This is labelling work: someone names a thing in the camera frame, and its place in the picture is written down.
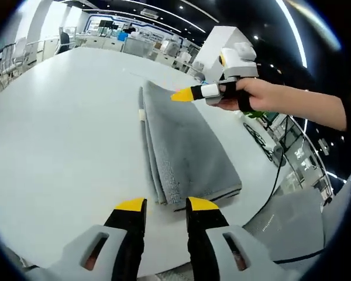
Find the person's right hand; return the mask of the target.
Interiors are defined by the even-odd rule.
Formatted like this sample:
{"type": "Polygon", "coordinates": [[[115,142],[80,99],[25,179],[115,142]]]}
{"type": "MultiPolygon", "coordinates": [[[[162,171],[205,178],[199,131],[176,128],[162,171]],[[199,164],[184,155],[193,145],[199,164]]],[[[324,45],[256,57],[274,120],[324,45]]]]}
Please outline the person's right hand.
{"type": "Polygon", "coordinates": [[[220,84],[221,92],[228,92],[228,95],[217,103],[218,107],[228,111],[267,111],[278,110],[278,88],[277,85],[258,78],[243,78],[232,83],[220,84]]]}

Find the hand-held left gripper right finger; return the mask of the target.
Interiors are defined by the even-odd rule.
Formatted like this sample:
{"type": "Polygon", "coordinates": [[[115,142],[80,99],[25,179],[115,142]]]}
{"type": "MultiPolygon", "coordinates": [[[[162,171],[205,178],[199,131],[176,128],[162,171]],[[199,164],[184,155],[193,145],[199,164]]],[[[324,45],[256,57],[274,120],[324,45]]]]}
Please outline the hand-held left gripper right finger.
{"type": "Polygon", "coordinates": [[[215,203],[188,197],[185,210],[194,280],[298,280],[245,229],[229,225],[215,203]]]}

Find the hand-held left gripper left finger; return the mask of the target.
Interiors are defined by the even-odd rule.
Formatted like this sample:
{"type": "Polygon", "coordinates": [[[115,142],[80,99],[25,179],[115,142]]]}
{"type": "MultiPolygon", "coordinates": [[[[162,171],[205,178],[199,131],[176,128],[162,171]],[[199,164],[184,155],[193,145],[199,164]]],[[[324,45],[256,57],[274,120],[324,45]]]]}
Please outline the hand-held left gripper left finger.
{"type": "Polygon", "coordinates": [[[68,243],[49,270],[55,278],[136,278],[144,252],[147,200],[117,205],[104,225],[68,243]]]}

